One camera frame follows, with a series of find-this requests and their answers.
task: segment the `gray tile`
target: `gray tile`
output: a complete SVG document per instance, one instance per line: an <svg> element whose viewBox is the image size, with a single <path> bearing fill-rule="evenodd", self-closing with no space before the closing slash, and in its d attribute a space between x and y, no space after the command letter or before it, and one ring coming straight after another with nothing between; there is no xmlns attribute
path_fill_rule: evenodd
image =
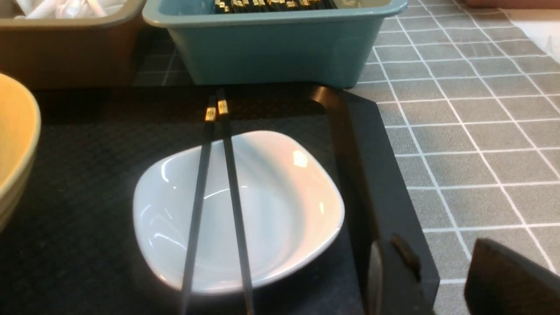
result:
<svg viewBox="0 0 560 315"><path fill-rule="evenodd" d="M417 46L418 52L422 58L426 61L428 60L438 60L438 59L459 59L461 55L457 52L457 49L451 44L436 44L436 45L425 45Z"/></svg>
<svg viewBox="0 0 560 315"><path fill-rule="evenodd" d="M169 36L169 32L167 29L161 29L159 27L154 27L152 29L154 32L153 37L156 41L171 41L171 37Z"/></svg>
<svg viewBox="0 0 560 315"><path fill-rule="evenodd" d="M542 97L500 99L514 119L558 118L560 114Z"/></svg>
<svg viewBox="0 0 560 315"><path fill-rule="evenodd" d="M399 81L392 82L392 84L396 97L401 101L431 100L443 97L433 80Z"/></svg>
<svg viewBox="0 0 560 315"><path fill-rule="evenodd" d="M461 232L461 234L471 252L474 249L474 243L477 238L489 238L513 249L541 266L546 266L543 256L525 229L465 231Z"/></svg>
<svg viewBox="0 0 560 315"><path fill-rule="evenodd" d="M375 56L373 49L371 50L370 55L367 56L366 62L379 62L379 60L377 60L377 56Z"/></svg>
<svg viewBox="0 0 560 315"><path fill-rule="evenodd" d="M454 43L471 43L473 41L488 40L480 30L448 29L447 33Z"/></svg>
<svg viewBox="0 0 560 315"><path fill-rule="evenodd" d="M506 187L528 224L560 222L560 185Z"/></svg>
<svg viewBox="0 0 560 315"><path fill-rule="evenodd" d="M399 107L396 104L378 104L381 119L386 126L402 126L404 125L403 116L400 114Z"/></svg>
<svg viewBox="0 0 560 315"><path fill-rule="evenodd" d="M457 44L457 48L467 58L484 58L503 56L492 43Z"/></svg>
<svg viewBox="0 0 560 315"><path fill-rule="evenodd" d="M513 26L510 19L507 18L504 13L473 15L473 19L477 22L478 26L482 28Z"/></svg>
<svg viewBox="0 0 560 315"><path fill-rule="evenodd" d="M495 99L452 100L451 103L463 122L508 121L510 118Z"/></svg>
<svg viewBox="0 0 560 315"><path fill-rule="evenodd" d="M473 151L474 146L461 126L415 127L412 131L423 152Z"/></svg>
<svg viewBox="0 0 560 315"><path fill-rule="evenodd" d="M410 41L404 32L379 33L374 42L374 47L388 45L409 45Z"/></svg>
<svg viewBox="0 0 560 315"><path fill-rule="evenodd" d="M442 279L465 278L469 271L461 243L454 232L426 233L426 241Z"/></svg>
<svg viewBox="0 0 560 315"><path fill-rule="evenodd" d="M407 187L433 186L430 175L419 156L397 157L396 162L399 164L400 173Z"/></svg>
<svg viewBox="0 0 560 315"><path fill-rule="evenodd" d="M401 103L401 107L410 124L458 122L446 101Z"/></svg>
<svg viewBox="0 0 560 315"><path fill-rule="evenodd" d="M505 29L484 29L484 32L493 41L527 39L525 33L517 27L508 27Z"/></svg>
<svg viewBox="0 0 560 315"><path fill-rule="evenodd" d="M169 55L173 54L175 44L172 41L154 40L148 48L148 55Z"/></svg>
<svg viewBox="0 0 560 315"><path fill-rule="evenodd" d="M470 315L463 292L464 284L443 284L437 289L433 306L437 315Z"/></svg>
<svg viewBox="0 0 560 315"><path fill-rule="evenodd" d="M436 21L432 17L404 18L400 21L406 31L438 29Z"/></svg>
<svg viewBox="0 0 560 315"><path fill-rule="evenodd" d="M186 85L193 85L193 80L190 78L189 74L181 71L181 72L170 72L167 75L167 81L165 85L169 86L186 86Z"/></svg>
<svg viewBox="0 0 560 315"><path fill-rule="evenodd" d="M532 40L503 41L496 43L509 56L545 55Z"/></svg>
<svg viewBox="0 0 560 315"><path fill-rule="evenodd" d="M414 45L449 43L449 38L442 30L409 32L408 36Z"/></svg>
<svg viewBox="0 0 560 315"><path fill-rule="evenodd" d="M468 15L437 16L436 20L444 29L477 27Z"/></svg>
<svg viewBox="0 0 560 315"><path fill-rule="evenodd" d="M432 12L434 16L439 15L465 15L465 11L461 7L456 6L452 2L448 2L448 6L433 6L428 7L428 11Z"/></svg>
<svg viewBox="0 0 560 315"><path fill-rule="evenodd" d="M507 58L472 59L471 62L481 76L521 74L515 64Z"/></svg>
<svg viewBox="0 0 560 315"><path fill-rule="evenodd" d="M526 149L531 144L514 123L472 124L466 127L481 150Z"/></svg>
<svg viewBox="0 0 560 315"><path fill-rule="evenodd" d="M435 190L408 191L422 229L450 228L451 221Z"/></svg>
<svg viewBox="0 0 560 315"><path fill-rule="evenodd" d="M154 71L167 71L169 67L170 56L146 56L138 72L154 72Z"/></svg>
<svg viewBox="0 0 560 315"><path fill-rule="evenodd" d="M533 234L539 240L552 265L560 270L560 226L548 226L545 228L531 228Z"/></svg>
<svg viewBox="0 0 560 315"><path fill-rule="evenodd" d="M531 75L536 85L546 94L560 94L560 74Z"/></svg>
<svg viewBox="0 0 560 315"><path fill-rule="evenodd" d="M381 70L381 66L378 63L364 66L358 82L364 81L385 81L383 70Z"/></svg>
<svg viewBox="0 0 560 315"><path fill-rule="evenodd" d="M397 20L387 20L383 21L380 31L402 31L399 22Z"/></svg>
<svg viewBox="0 0 560 315"><path fill-rule="evenodd" d="M372 101L394 101L393 93L387 82L357 84L348 90L358 96Z"/></svg>
<svg viewBox="0 0 560 315"><path fill-rule="evenodd" d="M543 150L541 151L552 166L560 171L560 150Z"/></svg>
<svg viewBox="0 0 560 315"><path fill-rule="evenodd" d="M427 156L440 186L494 184L496 181L476 153Z"/></svg>
<svg viewBox="0 0 560 315"><path fill-rule="evenodd" d="M537 147L560 146L560 121L519 123Z"/></svg>
<svg viewBox="0 0 560 315"><path fill-rule="evenodd" d="M535 151L485 153L484 157L502 183L557 180Z"/></svg>
<svg viewBox="0 0 560 315"><path fill-rule="evenodd" d="M550 98L557 108L560 108L560 96L549 96L548 98Z"/></svg>
<svg viewBox="0 0 560 315"><path fill-rule="evenodd" d="M525 76L484 78L496 96L539 95L539 91Z"/></svg>
<svg viewBox="0 0 560 315"><path fill-rule="evenodd" d="M517 57L513 58L525 73L560 72L560 64L552 57Z"/></svg>
<svg viewBox="0 0 560 315"><path fill-rule="evenodd" d="M410 7L404 10L399 17L420 17L420 16L430 16L430 12L424 7Z"/></svg>
<svg viewBox="0 0 560 315"><path fill-rule="evenodd" d="M173 56L173 60L169 65L171 71L186 71L185 63L180 56Z"/></svg>
<svg viewBox="0 0 560 315"><path fill-rule="evenodd" d="M492 96L478 78L438 80L448 98L481 98Z"/></svg>
<svg viewBox="0 0 560 315"><path fill-rule="evenodd" d="M427 62L433 76L442 77L472 77L475 73L465 60Z"/></svg>
<svg viewBox="0 0 560 315"><path fill-rule="evenodd" d="M132 85L134 86L157 86L161 85L164 81L165 73L164 72L155 72L155 73L138 73L136 74L136 78L134 78L134 82Z"/></svg>
<svg viewBox="0 0 560 315"><path fill-rule="evenodd" d="M416 61L418 54L411 47L377 47L375 48L381 62L387 61Z"/></svg>
<svg viewBox="0 0 560 315"><path fill-rule="evenodd" d="M499 188L447 189L442 193L459 227L521 224Z"/></svg>
<svg viewBox="0 0 560 315"><path fill-rule="evenodd" d="M418 153L408 128L388 128L386 132L395 154Z"/></svg>
<svg viewBox="0 0 560 315"><path fill-rule="evenodd" d="M383 67L390 80L430 78L430 73L422 62L384 63Z"/></svg>

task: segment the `black chopstick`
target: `black chopstick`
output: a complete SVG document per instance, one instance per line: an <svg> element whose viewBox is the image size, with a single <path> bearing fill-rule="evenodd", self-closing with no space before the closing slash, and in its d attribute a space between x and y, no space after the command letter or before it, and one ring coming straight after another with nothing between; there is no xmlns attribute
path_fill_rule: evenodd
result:
<svg viewBox="0 0 560 315"><path fill-rule="evenodd" d="M249 266L249 253L247 251L247 239L245 238L245 227L243 225L243 213L241 211L241 197L239 195L239 183L237 181L237 170L235 168L234 147L231 142L230 114L223 89L218 89L218 113L222 129L223 148L226 154L227 177L230 181L231 203L234 209L235 235L237 237L237 250L239 251L239 263L241 265L241 280L245 297L247 314L255 313L253 306L253 282L251 280L251 269Z"/></svg>
<svg viewBox="0 0 560 315"><path fill-rule="evenodd" d="M210 152L212 151L212 137L214 134L214 122L216 121L216 97L208 99L206 116L204 117L204 131L202 148L200 150L200 162L198 164L197 186L194 191L193 214L190 221L189 243L186 248L185 270L183 273L182 304L180 315L186 315L193 287L194 262L197 257L198 234L200 232L200 220L202 218L202 206L204 204L204 192L206 190L206 179L208 177L208 166L210 164Z"/></svg>

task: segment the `white plate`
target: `white plate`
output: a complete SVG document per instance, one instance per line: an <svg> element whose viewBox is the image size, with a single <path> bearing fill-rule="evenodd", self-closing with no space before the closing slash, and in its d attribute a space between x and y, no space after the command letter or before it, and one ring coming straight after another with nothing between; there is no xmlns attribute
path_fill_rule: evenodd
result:
<svg viewBox="0 0 560 315"><path fill-rule="evenodd" d="M281 279L323 252L344 220L332 179L299 143L277 132L232 138L253 286ZM200 147L151 166L134 192L134 229L148 265L181 289ZM212 143L193 291L241 290L222 141Z"/></svg>

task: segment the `gray tiled surface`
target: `gray tiled surface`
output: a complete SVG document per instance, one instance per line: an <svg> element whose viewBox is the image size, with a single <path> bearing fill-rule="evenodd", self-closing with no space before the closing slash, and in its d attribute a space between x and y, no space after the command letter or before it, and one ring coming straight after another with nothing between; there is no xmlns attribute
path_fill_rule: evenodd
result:
<svg viewBox="0 0 560 315"><path fill-rule="evenodd" d="M467 314L478 237L560 270L560 65L463 0L409 0L374 48L350 91L378 103L442 277L436 312ZM136 85L190 82L165 32L149 55Z"/></svg>

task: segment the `blue plastic bin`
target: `blue plastic bin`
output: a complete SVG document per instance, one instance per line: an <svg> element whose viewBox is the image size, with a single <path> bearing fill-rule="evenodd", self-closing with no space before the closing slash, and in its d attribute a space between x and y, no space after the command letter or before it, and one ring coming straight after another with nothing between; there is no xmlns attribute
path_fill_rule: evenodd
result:
<svg viewBox="0 0 560 315"><path fill-rule="evenodd" d="M343 4L356 8L340 8ZM407 0L335 0L334 10L214 14L212 0L148 0L197 85L318 82L352 87L385 17Z"/></svg>

